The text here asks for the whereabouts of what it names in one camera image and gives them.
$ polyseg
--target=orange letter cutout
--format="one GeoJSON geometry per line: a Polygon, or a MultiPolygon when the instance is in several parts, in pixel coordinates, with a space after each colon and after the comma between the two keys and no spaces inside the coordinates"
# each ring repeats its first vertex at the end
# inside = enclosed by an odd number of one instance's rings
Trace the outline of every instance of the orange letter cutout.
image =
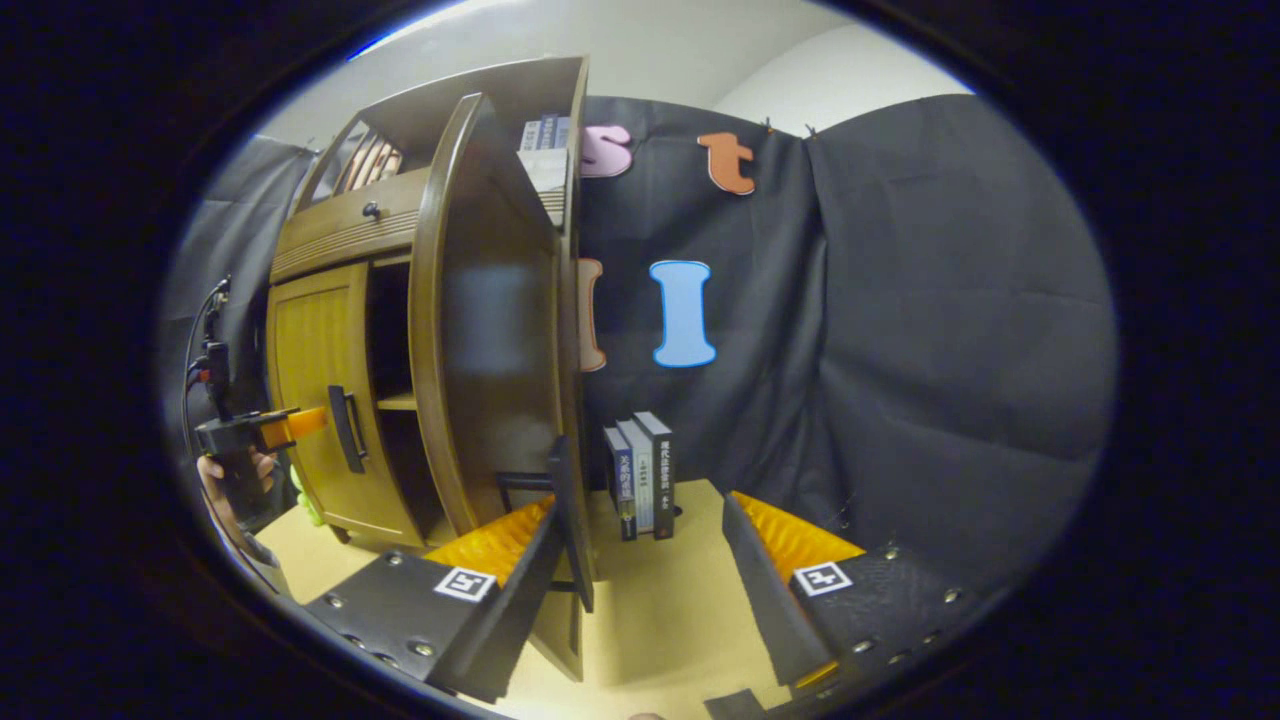
{"type": "Polygon", "coordinates": [[[579,370],[594,373],[604,366],[604,352],[595,345],[595,279],[604,274],[604,265],[590,258],[577,259],[577,357],[579,370]]]}
{"type": "Polygon", "coordinates": [[[739,173],[739,160],[754,160],[750,147],[737,143],[737,136],[731,132],[717,132],[698,138],[698,145],[707,149],[707,173],[712,176],[716,187],[733,195],[750,195],[755,181],[739,173]]]}

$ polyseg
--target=door handle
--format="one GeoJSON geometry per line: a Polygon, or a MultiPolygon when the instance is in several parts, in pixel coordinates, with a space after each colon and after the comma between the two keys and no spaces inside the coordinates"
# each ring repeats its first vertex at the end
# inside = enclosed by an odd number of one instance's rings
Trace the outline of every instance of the door handle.
{"type": "Polygon", "coordinates": [[[333,424],[338,429],[342,454],[347,456],[347,468],[362,475],[365,464],[361,460],[369,457],[369,446],[365,445],[365,436],[360,432],[360,416],[356,415],[355,401],[355,393],[343,392],[342,386],[329,386],[329,409],[333,411],[333,424]]]}

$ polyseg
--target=beige floor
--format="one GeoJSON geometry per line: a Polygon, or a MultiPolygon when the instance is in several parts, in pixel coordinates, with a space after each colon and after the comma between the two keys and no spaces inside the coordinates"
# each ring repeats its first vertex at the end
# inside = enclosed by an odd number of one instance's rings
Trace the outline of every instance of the beige floor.
{"type": "MultiPolygon", "coordinates": [[[[721,533],[723,500],[708,480],[680,483],[676,537],[621,542],[607,493],[589,498],[598,578],[595,612],[582,616],[582,682],[526,643],[507,697],[486,706],[521,720],[707,719],[703,701],[755,692],[764,707],[791,698],[773,676],[746,591],[721,533]]],[[[361,569],[388,544],[343,546],[294,507],[259,533],[306,603],[361,569]]]]}

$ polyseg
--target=letter cutout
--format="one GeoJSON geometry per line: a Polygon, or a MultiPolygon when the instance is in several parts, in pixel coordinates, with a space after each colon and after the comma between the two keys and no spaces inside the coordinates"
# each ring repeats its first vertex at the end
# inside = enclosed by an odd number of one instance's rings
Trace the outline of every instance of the letter cutout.
{"type": "Polygon", "coordinates": [[[604,274],[604,265],[590,258],[577,259],[577,369],[594,373],[604,366],[605,357],[595,345],[595,279],[604,274]]]}
{"type": "Polygon", "coordinates": [[[707,174],[716,187],[733,195],[751,195],[755,191],[755,181],[744,178],[739,172],[739,160],[754,160],[755,154],[750,147],[739,145],[736,135],[703,135],[699,136],[698,145],[707,149],[707,174]]]}
{"type": "Polygon", "coordinates": [[[694,368],[716,359],[703,323],[703,284],[712,277],[704,263],[662,260],[649,266],[662,286],[662,346],[654,363],[664,368],[694,368]]]}
{"type": "Polygon", "coordinates": [[[631,151],[622,143],[631,142],[631,133],[622,126],[582,128],[582,177],[611,178],[631,167],[631,151]]]}

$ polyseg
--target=white wall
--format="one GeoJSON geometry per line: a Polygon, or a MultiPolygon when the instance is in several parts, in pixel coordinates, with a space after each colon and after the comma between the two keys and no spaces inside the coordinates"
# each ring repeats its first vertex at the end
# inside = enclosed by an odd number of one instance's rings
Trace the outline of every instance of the white wall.
{"type": "Polygon", "coordinates": [[[480,0],[477,6],[337,68],[259,132],[321,149],[360,108],[388,95],[544,55],[589,54],[591,95],[710,108],[797,42],[850,23],[790,0],[480,0]]]}
{"type": "Polygon", "coordinates": [[[960,81],[879,32],[847,24],[767,63],[712,109],[804,137],[878,108],[970,92],[960,81]]]}

